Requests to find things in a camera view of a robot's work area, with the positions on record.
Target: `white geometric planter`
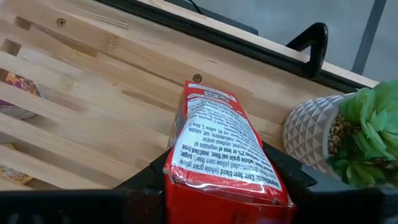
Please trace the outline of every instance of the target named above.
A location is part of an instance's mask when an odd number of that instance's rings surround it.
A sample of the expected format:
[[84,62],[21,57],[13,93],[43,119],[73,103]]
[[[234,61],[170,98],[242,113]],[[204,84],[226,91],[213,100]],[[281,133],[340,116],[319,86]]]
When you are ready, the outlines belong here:
[[286,153],[323,173],[333,172],[325,161],[329,155],[328,137],[338,105],[345,97],[321,97],[298,105],[282,128]]

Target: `black metal frame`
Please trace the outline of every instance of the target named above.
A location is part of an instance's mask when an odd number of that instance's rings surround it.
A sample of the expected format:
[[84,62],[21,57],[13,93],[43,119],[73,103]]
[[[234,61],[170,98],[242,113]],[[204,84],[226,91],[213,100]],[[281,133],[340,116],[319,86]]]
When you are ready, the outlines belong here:
[[361,44],[356,53],[352,72],[362,75],[369,54],[371,53],[374,38],[376,36],[377,28],[379,27],[380,19],[386,6],[387,0],[374,0],[371,13],[369,14],[365,30],[362,35]]
[[311,47],[310,60],[303,67],[309,78],[316,78],[322,69],[328,48],[328,35],[326,24],[317,22],[286,45],[297,51]]
[[238,21],[234,21],[234,20],[232,20],[230,18],[227,18],[225,16],[222,16],[220,14],[217,14],[215,12],[212,12],[210,10],[207,10],[207,9],[203,8],[203,7],[198,6],[195,3],[196,0],[188,0],[188,1],[186,1],[186,0],[165,0],[165,1],[167,1],[169,3],[172,3],[174,5],[180,6],[182,8],[188,9],[190,11],[197,12],[197,13],[199,13],[201,15],[204,15],[206,17],[215,19],[215,20],[223,22],[225,24],[231,25],[231,26],[236,27],[238,29],[245,30],[245,31],[247,31],[249,33],[252,33],[254,35],[258,35],[259,34],[259,31],[256,30],[253,27],[249,27],[246,24],[242,24],[242,23],[240,23]]
[[[324,58],[324,56],[322,55],[316,56],[315,52],[321,52],[322,54],[324,54],[326,52],[326,48],[322,50],[313,50],[312,52],[314,52],[314,55],[313,54],[311,55],[312,60],[310,60],[310,63],[305,63],[297,60],[296,58],[288,57],[279,52],[275,52],[265,47],[256,45],[252,42],[240,39],[239,37],[229,35],[220,30],[205,26],[195,21],[191,21],[187,18],[172,14],[170,12],[161,10],[154,6],[145,4],[143,2],[135,0],[96,0],[96,1],[105,3],[109,6],[113,6],[117,9],[126,11],[130,14],[134,14],[135,16],[145,18],[152,22],[162,24],[163,26],[167,26],[169,28],[178,30],[185,34],[205,40],[217,46],[224,47],[239,54],[243,54],[247,57],[251,57],[258,61],[267,63],[277,68],[286,70],[290,73],[296,74],[300,77],[310,79],[311,81],[317,82],[321,85],[325,85],[345,93],[351,93],[356,91],[358,88],[365,87],[360,83],[335,75],[328,71],[319,69],[320,67],[322,67],[320,63],[323,63],[321,59]],[[326,47],[326,45],[324,44],[320,45],[318,45],[317,43],[314,44],[313,40],[318,40],[318,39],[322,40],[322,36],[315,36],[315,37],[313,36],[314,34],[317,33],[318,32],[305,32],[305,34],[302,34],[300,36],[302,39],[309,38],[311,40],[310,42],[313,43],[312,47],[315,47],[316,49],[318,49],[319,47],[321,48]],[[299,43],[294,44],[293,47],[301,49]]]
[[[378,223],[397,216],[398,189],[339,189],[341,186],[334,183],[337,180],[265,142],[262,145],[298,206],[293,223]],[[169,153],[170,150],[164,152],[113,190],[0,192],[0,223],[163,224],[166,219],[162,170]],[[318,186],[324,183],[331,186]]]

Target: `black bracket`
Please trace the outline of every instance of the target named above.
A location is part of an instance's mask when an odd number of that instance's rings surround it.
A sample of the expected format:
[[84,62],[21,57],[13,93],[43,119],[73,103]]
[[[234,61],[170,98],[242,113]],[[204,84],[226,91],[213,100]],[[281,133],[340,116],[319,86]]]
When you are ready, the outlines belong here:
[[328,27],[322,22],[314,23],[286,47],[303,51],[311,47],[310,60],[304,65],[303,71],[308,78],[315,78],[321,71],[328,48]]

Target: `succulent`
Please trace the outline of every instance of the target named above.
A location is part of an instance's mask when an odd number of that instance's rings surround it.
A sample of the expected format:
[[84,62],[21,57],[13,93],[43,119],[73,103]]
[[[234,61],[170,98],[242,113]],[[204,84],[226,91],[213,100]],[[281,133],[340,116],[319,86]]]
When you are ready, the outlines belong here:
[[351,129],[329,160],[350,185],[363,187],[389,182],[398,185],[398,80],[362,88],[340,104]]

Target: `red cereal box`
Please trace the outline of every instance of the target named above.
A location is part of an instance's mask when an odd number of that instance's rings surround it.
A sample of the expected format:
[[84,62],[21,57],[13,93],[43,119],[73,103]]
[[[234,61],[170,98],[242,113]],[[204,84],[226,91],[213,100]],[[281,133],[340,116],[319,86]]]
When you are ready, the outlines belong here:
[[169,223],[291,221],[285,185],[232,93],[186,82],[169,147]]

